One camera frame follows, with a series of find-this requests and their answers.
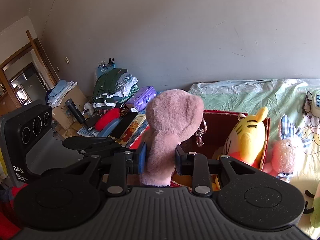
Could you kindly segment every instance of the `green plush toy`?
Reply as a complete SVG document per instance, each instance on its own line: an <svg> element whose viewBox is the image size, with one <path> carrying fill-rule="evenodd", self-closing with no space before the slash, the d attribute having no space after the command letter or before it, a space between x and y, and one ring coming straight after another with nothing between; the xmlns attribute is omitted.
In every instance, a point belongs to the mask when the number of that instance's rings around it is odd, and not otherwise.
<svg viewBox="0 0 320 240"><path fill-rule="evenodd" d="M314 228L320 227L320 183L318 184L316 194L311 194L308 190L305 191L308 197L314 198L312 208L307 209L308 201L306 201L306 207L304 209L304 214L311 214L310 222Z"/></svg>

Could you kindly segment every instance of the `eyeglasses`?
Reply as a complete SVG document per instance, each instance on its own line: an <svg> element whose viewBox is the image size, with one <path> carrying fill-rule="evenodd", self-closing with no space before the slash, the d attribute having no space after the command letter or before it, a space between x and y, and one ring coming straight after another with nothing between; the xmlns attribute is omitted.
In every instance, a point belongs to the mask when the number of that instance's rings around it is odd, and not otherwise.
<svg viewBox="0 0 320 240"><path fill-rule="evenodd" d="M303 101L302 114L307 115L308 113L310 113L311 101L312 101L312 94L310 91L308 91Z"/></svg>

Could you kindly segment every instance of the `yellow plush toy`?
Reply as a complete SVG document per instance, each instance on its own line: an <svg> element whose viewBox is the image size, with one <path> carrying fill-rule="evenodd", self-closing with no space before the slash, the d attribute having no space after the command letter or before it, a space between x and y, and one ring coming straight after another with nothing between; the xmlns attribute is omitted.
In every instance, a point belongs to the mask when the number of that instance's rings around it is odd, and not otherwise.
<svg viewBox="0 0 320 240"><path fill-rule="evenodd" d="M262 107L256 115L239 114L239 122L231 131L223 147L223 154L258 168L266 138L266 128L262 121L268 112L268 108Z"/></svg>

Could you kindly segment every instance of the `purple tissue package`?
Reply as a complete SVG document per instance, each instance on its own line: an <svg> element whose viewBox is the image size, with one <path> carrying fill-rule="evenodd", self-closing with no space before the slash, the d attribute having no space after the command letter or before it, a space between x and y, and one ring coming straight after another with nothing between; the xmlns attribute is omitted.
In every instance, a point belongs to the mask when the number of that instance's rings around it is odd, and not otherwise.
<svg viewBox="0 0 320 240"><path fill-rule="evenodd" d="M134 108L138 112L146 108L152 98L157 95L154 87L142 87L126 103L129 109Z"/></svg>

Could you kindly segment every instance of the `white rabbit plush toy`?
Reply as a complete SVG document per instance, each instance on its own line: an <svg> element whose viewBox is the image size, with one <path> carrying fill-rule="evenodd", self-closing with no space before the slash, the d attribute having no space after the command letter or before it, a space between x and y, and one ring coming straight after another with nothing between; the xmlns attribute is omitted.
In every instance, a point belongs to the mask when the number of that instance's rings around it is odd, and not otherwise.
<svg viewBox="0 0 320 240"><path fill-rule="evenodd" d="M271 163L266 163L263 171L289 182L290 177L303 166L303 148L310 146L310 139L302 138L301 128L296 129L286 115L279 121L279 138L272 149Z"/></svg>

